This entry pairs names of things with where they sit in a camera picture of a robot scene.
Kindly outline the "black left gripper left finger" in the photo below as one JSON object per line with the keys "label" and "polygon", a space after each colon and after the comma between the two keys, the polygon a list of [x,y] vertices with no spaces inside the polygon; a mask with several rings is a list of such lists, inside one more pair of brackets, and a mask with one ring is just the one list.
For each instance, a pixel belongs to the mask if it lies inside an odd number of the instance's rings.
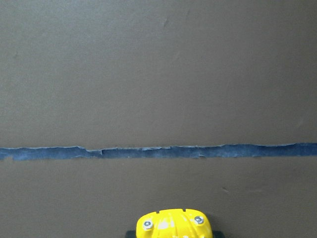
{"label": "black left gripper left finger", "polygon": [[135,230],[129,230],[125,234],[125,238],[136,238],[136,231]]}

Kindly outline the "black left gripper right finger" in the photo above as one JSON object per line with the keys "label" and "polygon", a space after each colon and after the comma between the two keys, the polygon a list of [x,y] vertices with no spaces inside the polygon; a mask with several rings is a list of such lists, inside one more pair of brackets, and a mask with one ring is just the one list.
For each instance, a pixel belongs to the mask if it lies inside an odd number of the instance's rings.
{"label": "black left gripper right finger", "polygon": [[225,238],[225,235],[222,231],[212,231],[213,238]]}

